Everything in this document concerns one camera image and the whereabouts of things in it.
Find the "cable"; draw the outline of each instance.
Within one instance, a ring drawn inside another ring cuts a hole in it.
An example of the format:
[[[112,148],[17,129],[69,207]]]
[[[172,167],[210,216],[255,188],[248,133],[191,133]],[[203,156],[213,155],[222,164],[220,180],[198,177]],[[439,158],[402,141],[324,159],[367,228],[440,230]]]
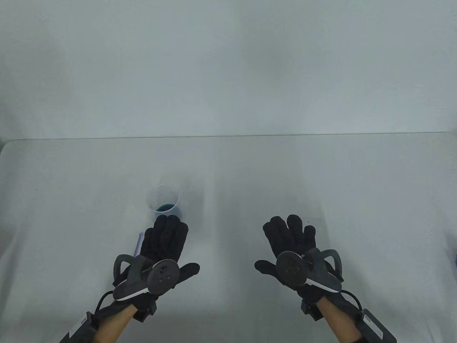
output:
[[[101,303],[103,302],[103,300],[105,300],[105,298],[106,298],[109,294],[113,294],[113,291],[110,290],[109,292],[106,292],[104,295],[101,296],[100,301],[98,302],[97,308],[95,309],[95,312],[94,312],[94,313],[97,313],[97,312],[98,312],[98,310],[100,309]]]
[[[357,299],[355,295],[353,295],[351,292],[348,292],[347,290],[342,289],[341,293],[345,293],[348,296],[350,296],[352,299],[354,299],[357,303],[357,306],[359,307],[360,312],[362,311],[362,305],[360,304],[360,301]]]

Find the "white wall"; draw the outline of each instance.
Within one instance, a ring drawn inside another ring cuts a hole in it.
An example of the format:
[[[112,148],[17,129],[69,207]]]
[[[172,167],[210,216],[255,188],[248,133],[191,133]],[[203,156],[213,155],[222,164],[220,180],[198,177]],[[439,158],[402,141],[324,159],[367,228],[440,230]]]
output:
[[[446,131],[455,0],[1,0],[0,138]]]

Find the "black glove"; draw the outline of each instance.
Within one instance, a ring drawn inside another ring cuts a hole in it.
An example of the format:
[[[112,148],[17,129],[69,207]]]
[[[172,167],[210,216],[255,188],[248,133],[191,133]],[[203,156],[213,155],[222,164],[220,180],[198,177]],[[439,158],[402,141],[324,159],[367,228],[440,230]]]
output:
[[[298,255],[303,255],[309,249],[316,247],[316,229],[314,226],[308,225],[303,230],[302,227],[302,220],[295,214],[288,216],[287,225],[281,217],[273,217],[268,223],[263,225],[263,231],[270,242],[275,257],[278,257],[278,255],[284,251],[292,251]],[[326,262],[326,265],[330,273],[343,281],[343,279],[337,275],[330,263]],[[271,275],[283,285],[286,285],[279,277],[278,272],[276,271],[276,265],[271,262],[259,260],[255,263],[255,268],[262,274]],[[346,313],[349,312],[349,315],[356,316],[359,313],[359,310],[350,302],[346,301],[341,293],[327,292],[321,288],[308,284],[295,288],[288,287],[296,291],[303,299],[305,305],[303,306],[302,304],[303,311],[305,313],[310,313],[315,320],[322,318],[322,314],[315,304],[324,296],[340,309],[344,307],[343,311]]]
[[[157,217],[154,227],[150,227],[146,230],[140,255],[150,259],[151,264],[155,264],[164,259],[172,259],[178,262],[188,232],[189,228],[185,223],[182,223],[178,217],[174,215],[160,215]],[[129,267],[124,270],[117,280],[114,280],[114,286],[117,286],[126,278],[128,269]],[[179,279],[173,288],[191,276],[198,274],[199,271],[200,265],[197,263],[188,263],[184,265],[180,268]],[[155,301],[158,298],[158,295],[143,293],[124,301],[114,301],[111,305],[104,307],[101,310],[97,310],[94,317],[96,320],[101,320],[119,313],[129,305],[134,305],[138,309],[134,318],[143,322],[148,315],[154,313]]]

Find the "clear plastic cup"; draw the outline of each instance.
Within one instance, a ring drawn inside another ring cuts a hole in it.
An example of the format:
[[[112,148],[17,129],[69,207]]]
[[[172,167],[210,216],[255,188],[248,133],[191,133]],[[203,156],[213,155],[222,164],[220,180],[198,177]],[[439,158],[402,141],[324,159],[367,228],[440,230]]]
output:
[[[163,183],[155,186],[148,194],[149,208],[154,212],[154,219],[158,216],[175,215],[182,218],[182,212],[178,207],[181,193],[172,186]]]

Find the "finger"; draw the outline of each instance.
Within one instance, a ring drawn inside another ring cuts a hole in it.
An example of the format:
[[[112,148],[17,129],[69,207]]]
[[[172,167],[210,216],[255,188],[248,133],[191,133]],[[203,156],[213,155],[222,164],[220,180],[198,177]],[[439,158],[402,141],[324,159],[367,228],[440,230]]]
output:
[[[176,282],[175,286],[183,281],[186,281],[188,278],[197,275],[199,271],[200,265],[198,263],[188,263],[182,266],[179,268],[179,279]]]
[[[278,272],[276,271],[276,266],[271,262],[259,260],[256,263],[254,263],[254,267],[262,274],[271,275],[272,277],[276,278],[279,282],[284,284],[279,278]]]
[[[279,216],[271,218],[270,222],[278,228],[283,243],[287,244],[285,248],[291,248],[293,245],[293,237],[291,231],[287,228],[286,222]]]
[[[173,238],[170,243],[170,258],[178,262],[179,257],[181,256],[182,249],[184,248],[184,243],[186,242],[187,233],[189,228],[186,223],[180,223],[175,229]]]
[[[316,247],[316,229],[312,225],[305,226],[303,229],[303,245],[305,250]]]
[[[160,248],[163,252],[168,252],[174,231],[178,228],[181,221],[175,215],[169,215],[165,222],[165,228],[160,235]]]
[[[303,223],[299,216],[291,214],[287,217],[287,226],[292,233],[292,236],[296,243],[303,241]]]
[[[148,250],[157,250],[159,247],[159,239],[162,234],[163,229],[165,228],[165,221],[167,216],[160,215],[154,222],[154,227],[150,227],[144,233],[143,243],[141,245],[140,254],[143,255],[144,252]]]
[[[263,225],[263,232],[270,242],[271,249],[276,257],[283,251],[282,237],[279,230],[272,223],[268,222]]]

